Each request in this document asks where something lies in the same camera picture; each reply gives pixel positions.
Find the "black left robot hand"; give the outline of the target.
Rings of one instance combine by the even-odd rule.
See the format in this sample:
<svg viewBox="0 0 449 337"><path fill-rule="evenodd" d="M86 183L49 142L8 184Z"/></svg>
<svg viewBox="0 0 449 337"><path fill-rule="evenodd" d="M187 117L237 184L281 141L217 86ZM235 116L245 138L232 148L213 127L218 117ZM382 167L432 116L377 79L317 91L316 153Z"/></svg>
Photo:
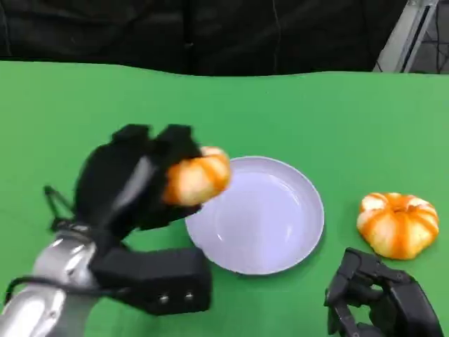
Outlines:
<svg viewBox="0 0 449 337"><path fill-rule="evenodd" d="M91 152L75 187L77 220L124 239L137 227L165 227L201 208L163 199L169 169L200 155L191 126L170 124L154 137L149 131L128 124Z"/></svg>

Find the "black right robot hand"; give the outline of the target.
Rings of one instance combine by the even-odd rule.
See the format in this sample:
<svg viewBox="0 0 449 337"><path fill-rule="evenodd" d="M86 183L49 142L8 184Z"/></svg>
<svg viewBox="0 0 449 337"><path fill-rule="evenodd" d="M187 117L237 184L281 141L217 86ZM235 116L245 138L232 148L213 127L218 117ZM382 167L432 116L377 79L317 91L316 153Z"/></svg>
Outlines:
<svg viewBox="0 0 449 337"><path fill-rule="evenodd" d="M325 292L328 334L340 336L443 335L418 281L377 255L346 248Z"/></svg>

